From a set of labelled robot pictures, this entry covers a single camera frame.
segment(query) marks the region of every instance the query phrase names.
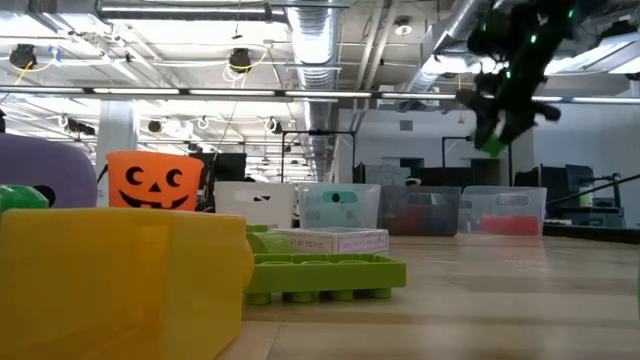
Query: red object in bin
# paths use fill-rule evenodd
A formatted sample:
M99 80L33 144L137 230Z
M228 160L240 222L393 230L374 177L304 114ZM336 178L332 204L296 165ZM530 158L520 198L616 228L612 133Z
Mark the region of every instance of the red object in bin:
M497 235L540 235L538 217L533 215L483 216L480 230Z

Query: wooden table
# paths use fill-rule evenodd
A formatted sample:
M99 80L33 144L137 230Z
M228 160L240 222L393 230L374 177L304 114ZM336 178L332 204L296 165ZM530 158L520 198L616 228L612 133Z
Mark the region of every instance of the wooden table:
M640 359L639 247L395 237L390 300L245 308L223 360Z

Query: clear plastic bin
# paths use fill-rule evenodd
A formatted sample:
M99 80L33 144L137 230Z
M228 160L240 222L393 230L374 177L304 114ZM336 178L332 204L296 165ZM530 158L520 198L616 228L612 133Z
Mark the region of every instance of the clear plastic bin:
M299 194L301 228L377 228L380 185L304 184Z
M546 188L469 186L462 193L458 232L542 235Z
M390 235L454 236L459 187L383 186L378 225Z

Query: purple toy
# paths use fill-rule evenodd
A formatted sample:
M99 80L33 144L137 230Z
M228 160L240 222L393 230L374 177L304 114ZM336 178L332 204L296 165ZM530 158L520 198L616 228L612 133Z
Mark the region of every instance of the purple toy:
M0 134L0 184L33 186L53 208L95 207L96 172L81 151L51 141Z

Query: silver air duct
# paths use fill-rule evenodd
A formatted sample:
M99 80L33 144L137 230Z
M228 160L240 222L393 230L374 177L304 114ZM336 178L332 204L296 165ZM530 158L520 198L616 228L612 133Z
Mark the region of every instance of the silver air duct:
M298 69L298 81L305 90L328 90L335 88L335 70L316 68L314 65L332 65L337 61L338 12L337 9L303 7L287 8L291 25L291 45L295 61L309 65ZM305 107L307 130L335 130L337 106L331 102L308 101ZM311 166L315 167L318 181L324 181L328 173L330 157L326 137L309 137L307 155L312 156Z
M429 27L422 42L422 55L425 61L422 69L402 88L404 92L427 92L436 82L438 76L427 64L434 51L445 44L458 44L464 42L476 22L491 9L492 0L456 0L451 9L451 15L443 22ZM424 103L416 101L404 101L397 105L397 110L405 112L409 110L425 110Z

